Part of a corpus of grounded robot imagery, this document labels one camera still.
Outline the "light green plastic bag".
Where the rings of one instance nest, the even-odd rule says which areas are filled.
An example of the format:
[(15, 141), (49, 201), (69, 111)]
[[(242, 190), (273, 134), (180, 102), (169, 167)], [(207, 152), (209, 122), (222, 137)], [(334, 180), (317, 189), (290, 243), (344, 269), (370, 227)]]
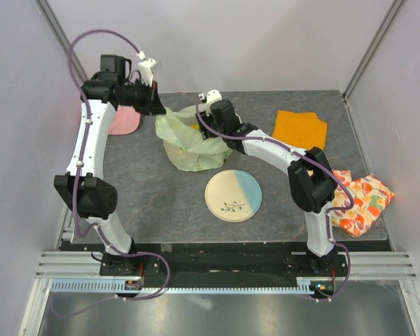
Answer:
[(201, 172), (222, 167), (232, 154), (221, 138), (204, 140), (197, 125), (194, 106), (180, 111), (166, 109), (155, 119), (155, 133), (163, 141), (170, 162), (184, 172)]

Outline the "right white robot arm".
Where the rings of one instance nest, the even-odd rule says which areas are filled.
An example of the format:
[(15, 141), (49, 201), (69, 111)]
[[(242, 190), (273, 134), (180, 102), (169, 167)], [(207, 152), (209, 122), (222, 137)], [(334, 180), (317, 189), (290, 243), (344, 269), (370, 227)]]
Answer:
[(227, 99), (202, 99), (196, 108), (199, 130), (206, 138), (220, 138), (228, 148), (258, 158), (288, 177), (294, 203), (304, 211), (307, 226), (308, 270), (317, 276), (332, 267), (334, 243), (328, 224), (337, 183), (325, 153), (314, 147), (305, 150), (279, 141), (247, 122), (241, 122)]

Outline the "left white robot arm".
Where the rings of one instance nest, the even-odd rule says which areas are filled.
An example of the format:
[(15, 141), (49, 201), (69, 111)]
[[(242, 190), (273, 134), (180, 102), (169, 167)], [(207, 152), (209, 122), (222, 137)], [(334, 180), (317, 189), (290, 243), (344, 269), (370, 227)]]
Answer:
[(111, 124), (121, 106), (145, 116), (166, 112), (153, 76), (157, 61), (138, 54), (136, 72), (131, 80), (130, 59), (102, 55), (101, 68), (91, 79), (78, 85), (81, 100), (80, 127), (76, 145), (65, 173), (54, 177), (54, 187), (71, 210), (77, 237), (95, 230), (105, 252), (115, 255), (115, 267), (124, 275), (139, 269), (133, 238), (123, 228), (117, 213), (118, 192), (104, 179), (104, 154)]

